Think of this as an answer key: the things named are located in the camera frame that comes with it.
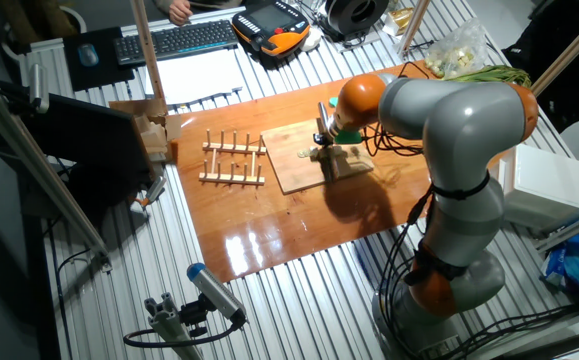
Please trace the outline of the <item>person's bare hand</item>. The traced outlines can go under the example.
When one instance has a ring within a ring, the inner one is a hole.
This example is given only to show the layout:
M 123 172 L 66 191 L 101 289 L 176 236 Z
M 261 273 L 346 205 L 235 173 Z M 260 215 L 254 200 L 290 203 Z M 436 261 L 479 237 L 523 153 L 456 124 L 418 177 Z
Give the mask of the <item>person's bare hand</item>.
M 172 0 L 169 6 L 169 18 L 173 24 L 182 26 L 192 15 L 191 4 L 188 0 Z

